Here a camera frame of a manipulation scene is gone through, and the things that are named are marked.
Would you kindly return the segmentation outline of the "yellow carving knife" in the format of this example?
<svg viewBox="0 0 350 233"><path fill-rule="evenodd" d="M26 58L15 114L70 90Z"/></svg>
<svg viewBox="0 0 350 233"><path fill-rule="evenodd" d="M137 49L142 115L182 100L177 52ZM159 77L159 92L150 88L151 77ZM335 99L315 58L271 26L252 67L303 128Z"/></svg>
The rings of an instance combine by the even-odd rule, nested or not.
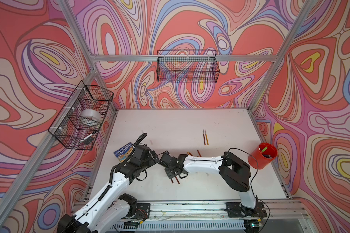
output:
<svg viewBox="0 0 350 233"><path fill-rule="evenodd" d="M207 132L206 132L206 130L205 130L205 137L206 137L206 145L209 145L209 141L208 141L208 136L207 136Z"/></svg>

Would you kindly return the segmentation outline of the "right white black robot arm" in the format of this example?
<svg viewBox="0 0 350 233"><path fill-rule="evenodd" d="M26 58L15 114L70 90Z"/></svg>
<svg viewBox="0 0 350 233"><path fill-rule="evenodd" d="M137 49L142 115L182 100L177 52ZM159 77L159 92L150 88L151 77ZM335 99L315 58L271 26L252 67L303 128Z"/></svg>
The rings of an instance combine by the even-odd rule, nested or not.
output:
<svg viewBox="0 0 350 233"><path fill-rule="evenodd" d="M258 199L251 188L250 165L230 151L218 157L194 157L181 154L173 157L165 152L159 164L164 167L169 179L186 178L190 173L218 174L240 197L240 204L236 211L231 213L240 216L253 216L258 213Z"/></svg>

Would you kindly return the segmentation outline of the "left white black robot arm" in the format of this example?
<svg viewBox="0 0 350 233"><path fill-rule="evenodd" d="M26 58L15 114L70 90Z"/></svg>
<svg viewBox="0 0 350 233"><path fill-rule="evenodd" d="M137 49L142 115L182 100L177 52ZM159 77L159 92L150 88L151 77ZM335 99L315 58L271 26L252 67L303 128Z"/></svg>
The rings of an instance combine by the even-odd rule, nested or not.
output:
<svg viewBox="0 0 350 233"><path fill-rule="evenodd" d="M140 174L159 162L155 151L146 145L133 147L130 155L114 166L109 181L74 215L64 215L58 225L58 233L105 233L124 217L134 217L137 200L124 190Z"/></svg>

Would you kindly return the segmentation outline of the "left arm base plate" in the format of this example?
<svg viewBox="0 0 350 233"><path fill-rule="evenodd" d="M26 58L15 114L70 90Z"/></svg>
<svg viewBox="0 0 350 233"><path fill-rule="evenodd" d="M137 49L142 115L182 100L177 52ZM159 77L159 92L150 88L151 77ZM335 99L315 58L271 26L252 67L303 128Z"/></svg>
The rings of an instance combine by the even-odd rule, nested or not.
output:
<svg viewBox="0 0 350 233"><path fill-rule="evenodd" d="M142 219L145 220L150 217L150 203L137 203L130 205L126 219Z"/></svg>

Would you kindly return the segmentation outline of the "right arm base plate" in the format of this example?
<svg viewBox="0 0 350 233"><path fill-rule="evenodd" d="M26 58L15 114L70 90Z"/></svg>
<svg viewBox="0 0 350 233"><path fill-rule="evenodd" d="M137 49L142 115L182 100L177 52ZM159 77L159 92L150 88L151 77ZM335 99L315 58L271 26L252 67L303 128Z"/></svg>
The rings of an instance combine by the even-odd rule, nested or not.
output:
<svg viewBox="0 0 350 233"><path fill-rule="evenodd" d="M256 202L255 208L244 207L241 202L227 202L224 209L230 218L264 218L267 217L263 202Z"/></svg>

